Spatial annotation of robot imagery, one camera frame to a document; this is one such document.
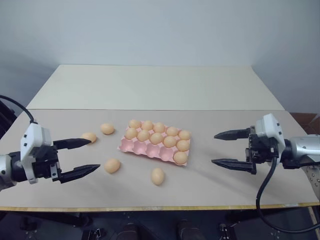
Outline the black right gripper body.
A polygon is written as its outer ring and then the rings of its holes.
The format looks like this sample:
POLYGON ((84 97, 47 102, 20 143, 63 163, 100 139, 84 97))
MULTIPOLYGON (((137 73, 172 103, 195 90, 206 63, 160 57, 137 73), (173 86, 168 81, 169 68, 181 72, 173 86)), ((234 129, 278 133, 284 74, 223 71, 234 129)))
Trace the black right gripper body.
POLYGON ((256 128, 250 127, 248 148, 245 149, 246 162, 262 164, 278 159, 278 141, 274 137, 258 136, 256 128))

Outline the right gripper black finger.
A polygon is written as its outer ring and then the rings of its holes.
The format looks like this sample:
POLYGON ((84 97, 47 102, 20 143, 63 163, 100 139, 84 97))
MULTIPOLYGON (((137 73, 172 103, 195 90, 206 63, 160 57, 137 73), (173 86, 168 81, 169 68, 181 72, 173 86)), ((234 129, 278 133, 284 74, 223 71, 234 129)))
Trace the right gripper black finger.
POLYGON ((251 133, 250 128, 233 129, 217 133, 213 138, 224 141, 235 141, 238 139, 247 139, 251 133))
POLYGON ((219 158, 212 159, 211 162, 229 170, 248 172, 252 175, 257 174, 256 164, 250 161, 247 162, 231 158, 219 158))

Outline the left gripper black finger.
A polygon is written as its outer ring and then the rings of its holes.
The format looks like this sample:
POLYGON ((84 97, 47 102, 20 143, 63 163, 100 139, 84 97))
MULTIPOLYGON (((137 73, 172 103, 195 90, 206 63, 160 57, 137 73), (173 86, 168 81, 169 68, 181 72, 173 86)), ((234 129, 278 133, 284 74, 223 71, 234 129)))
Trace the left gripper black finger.
POLYGON ((87 164, 79 167, 75 167, 72 171, 63 172, 59 176, 59 181, 61 184, 71 182, 89 175, 90 173, 97 170, 100 164, 87 164))
POLYGON ((68 138, 62 140, 53 141, 53 145, 56 147, 57 150, 62 149, 75 149, 80 148, 82 146, 91 144, 92 141, 85 138, 68 138))

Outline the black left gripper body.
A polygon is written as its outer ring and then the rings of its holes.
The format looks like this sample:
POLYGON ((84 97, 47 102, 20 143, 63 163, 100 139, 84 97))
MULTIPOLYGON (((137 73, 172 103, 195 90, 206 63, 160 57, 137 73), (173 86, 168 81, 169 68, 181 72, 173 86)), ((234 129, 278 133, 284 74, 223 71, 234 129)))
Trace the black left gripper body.
POLYGON ((62 170, 60 168, 58 149, 55 145, 48 146, 45 153, 35 158, 32 163, 33 173, 37 179, 51 178, 53 182, 59 181, 62 170))

